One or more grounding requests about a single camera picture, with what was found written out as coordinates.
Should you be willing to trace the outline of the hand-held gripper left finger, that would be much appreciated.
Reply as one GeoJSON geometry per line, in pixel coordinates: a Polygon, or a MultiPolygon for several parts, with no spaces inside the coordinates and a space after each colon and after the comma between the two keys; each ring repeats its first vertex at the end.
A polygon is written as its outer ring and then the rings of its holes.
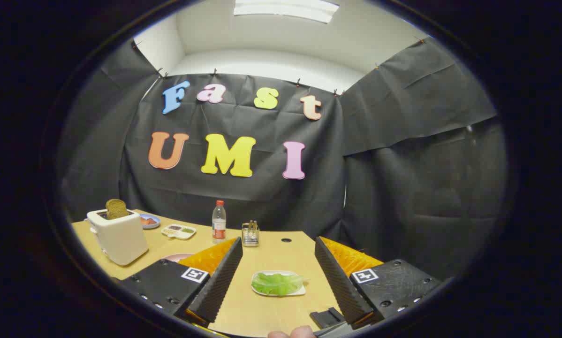
{"type": "Polygon", "coordinates": [[[178,262],[161,259],[119,281],[145,303],[198,325],[213,323],[243,256],[239,237],[178,262]]]}

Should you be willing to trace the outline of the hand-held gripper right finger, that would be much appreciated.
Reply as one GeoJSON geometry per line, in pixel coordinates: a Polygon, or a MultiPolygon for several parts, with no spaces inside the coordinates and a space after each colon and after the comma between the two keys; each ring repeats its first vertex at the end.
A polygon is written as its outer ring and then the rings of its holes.
{"type": "Polygon", "coordinates": [[[403,259],[382,262],[322,236],[315,257],[352,329],[414,308],[442,283],[403,259]]]}

